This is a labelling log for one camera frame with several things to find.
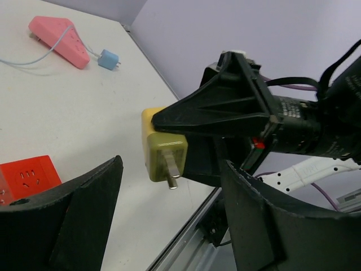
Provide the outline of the red cube socket adapter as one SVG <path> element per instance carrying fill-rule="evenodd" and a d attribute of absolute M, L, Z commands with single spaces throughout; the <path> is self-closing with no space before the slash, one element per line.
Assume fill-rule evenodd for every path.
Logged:
<path fill-rule="evenodd" d="M 1 164 L 1 206 L 61 185 L 48 155 Z"/>

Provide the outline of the yellow plug adapter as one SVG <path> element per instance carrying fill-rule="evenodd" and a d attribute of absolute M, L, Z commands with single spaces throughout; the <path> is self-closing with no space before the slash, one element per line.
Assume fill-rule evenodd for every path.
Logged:
<path fill-rule="evenodd" d="M 162 107 L 148 108 L 141 114 L 144 161 L 152 182 L 166 181 L 174 190 L 184 172 L 188 142 L 184 135 L 155 131 L 152 118 L 161 110 Z"/>

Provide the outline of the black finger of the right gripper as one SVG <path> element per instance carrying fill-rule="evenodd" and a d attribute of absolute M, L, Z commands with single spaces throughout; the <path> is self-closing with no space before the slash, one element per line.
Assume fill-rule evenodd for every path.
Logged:
<path fill-rule="evenodd" d="M 254 146 L 249 138 L 213 138 L 187 135 L 187 155 L 183 177 L 208 186 L 221 185 L 219 160 L 238 166 L 246 161 Z"/>
<path fill-rule="evenodd" d="M 278 106 L 242 55 L 227 53 L 205 68 L 200 87 L 152 118 L 159 132 L 266 138 L 278 128 Z"/>

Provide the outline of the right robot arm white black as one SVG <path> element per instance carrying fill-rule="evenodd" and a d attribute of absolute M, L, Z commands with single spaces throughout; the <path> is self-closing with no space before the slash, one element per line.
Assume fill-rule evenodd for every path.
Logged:
<path fill-rule="evenodd" d="M 360 73 L 352 64 L 331 84 L 334 70 L 319 81 L 267 80 L 255 61 L 225 52 L 205 69 L 195 92 L 151 123 L 158 132 L 186 137 L 183 176 L 213 187 L 221 184 L 221 159 L 253 174 L 271 152 L 305 155 L 305 161 L 260 176 L 289 193 L 360 168 Z"/>

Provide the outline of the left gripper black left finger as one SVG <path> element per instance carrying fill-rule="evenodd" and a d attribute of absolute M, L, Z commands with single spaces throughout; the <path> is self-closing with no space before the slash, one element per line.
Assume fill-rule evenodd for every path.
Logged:
<path fill-rule="evenodd" d="M 1 270 L 100 270 L 121 186 L 119 155 L 1 207 Z"/>

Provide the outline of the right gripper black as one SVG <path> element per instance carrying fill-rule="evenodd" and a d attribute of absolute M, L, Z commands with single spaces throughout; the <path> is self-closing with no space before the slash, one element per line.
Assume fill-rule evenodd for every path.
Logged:
<path fill-rule="evenodd" d="M 270 86 L 310 85 L 315 102 L 272 95 L 278 106 L 278 128 L 266 138 L 252 138 L 253 151 L 241 168 L 254 172 L 270 152 L 351 159 L 360 163 L 360 59 L 353 61 L 334 81 L 331 76 L 349 57 L 329 66 L 319 81 L 283 77 Z"/>

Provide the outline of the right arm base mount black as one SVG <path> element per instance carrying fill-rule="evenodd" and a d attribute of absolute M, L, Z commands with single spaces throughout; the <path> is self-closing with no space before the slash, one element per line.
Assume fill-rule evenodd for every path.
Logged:
<path fill-rule="evenodd" d="M 222 193 L 216 197 L 197 226 L 203 233 L 204 238 L 214 247 L 225 246 L 231 243 L 231 241 L 222 242 L 228 230 L 224 196 Z"/>

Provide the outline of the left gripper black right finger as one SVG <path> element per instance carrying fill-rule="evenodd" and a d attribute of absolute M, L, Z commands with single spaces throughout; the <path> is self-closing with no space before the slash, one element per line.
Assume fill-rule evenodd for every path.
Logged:
<path fill-rule="evenodd" d="M 295 199 L 221 162 L 238 270 L 359 270 L 360 214 Z"/>

